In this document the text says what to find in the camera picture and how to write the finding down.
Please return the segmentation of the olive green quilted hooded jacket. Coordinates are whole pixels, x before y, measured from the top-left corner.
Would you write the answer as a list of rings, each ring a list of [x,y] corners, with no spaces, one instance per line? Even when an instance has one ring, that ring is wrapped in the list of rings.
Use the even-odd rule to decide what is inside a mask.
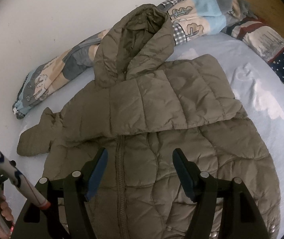
[[[44,175],[57,180],[81,168],[99,148],[108,163],[87,204],[97,238],[184,238],[195,204],[185,195],[172,161],[186,158],[218,179],[241,178],[265,222],[278,236],[280,188],[273,159],[211,55],[169,61],[175,42],[167,14],[145,44],[126,52],[120,31],[144,4],[102,39],[93,81],[54,113],[45,109],[24,131],[21,156],[46,153]]]

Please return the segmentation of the white rod with red tip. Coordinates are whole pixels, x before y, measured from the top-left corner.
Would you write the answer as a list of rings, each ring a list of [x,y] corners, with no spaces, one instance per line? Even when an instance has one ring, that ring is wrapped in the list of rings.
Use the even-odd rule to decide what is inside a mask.
[[[31,203],[42,210],[50,207],[50,202],[29,182],[29,180],[0,152],[0,174],[4,175],[16,189]]]

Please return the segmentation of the light blue cloud bed sheet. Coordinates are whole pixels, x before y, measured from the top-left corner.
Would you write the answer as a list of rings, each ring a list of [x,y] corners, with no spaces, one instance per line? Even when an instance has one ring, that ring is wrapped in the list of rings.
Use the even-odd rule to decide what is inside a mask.
[[[275,226],[275,231],[278,232],[275,238],[282,238],[284,236],[284,84],[265,61],[246,44],[224,33],[203,36],[179,45],[174,48],[174,53],[168,60],[193,59],[204,54],[214,56],[220,63],[233,93],[242,102],[274,160],[281,192],[281,220],[280,224]],[[39,123],[40,115],[46,107],[50,107],[53,112],[60,111],[76,92],[93,79],[93,68],[89,68],[44,103],[36,106],[26,118],[15,120],[19,128],[8,158],[16,160],[19,169],[31,182],[34,183],[40,178],[47,154],[35,157],[18,156],[16,148],[20,134]]]

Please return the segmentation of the navy starred striped pillow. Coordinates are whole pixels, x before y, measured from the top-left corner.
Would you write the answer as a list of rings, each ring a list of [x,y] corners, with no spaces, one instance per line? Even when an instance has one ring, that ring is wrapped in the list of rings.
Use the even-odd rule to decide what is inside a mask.
[[[223,29],[227,35],[244,42],[284,84],[284,38],[260,18],[246,17]]]

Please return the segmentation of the colourful patchwork rolled quilt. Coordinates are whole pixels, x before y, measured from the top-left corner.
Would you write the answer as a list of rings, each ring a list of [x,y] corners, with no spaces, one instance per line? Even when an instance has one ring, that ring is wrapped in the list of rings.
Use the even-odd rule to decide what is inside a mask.
[[[214,35],[224,28],[253,16],[245,0],[167,0],[156,8],[144,9],[124,24],[120,31],[120,48],[129,52],[145,44],[163,25],[157,12],[167,14],[172,22],[175,45],[203,35]],[[13,114],[23,119],[37,104],[93,66],[95,54],[107,30],[81,43],[30,71],[20,88]]]

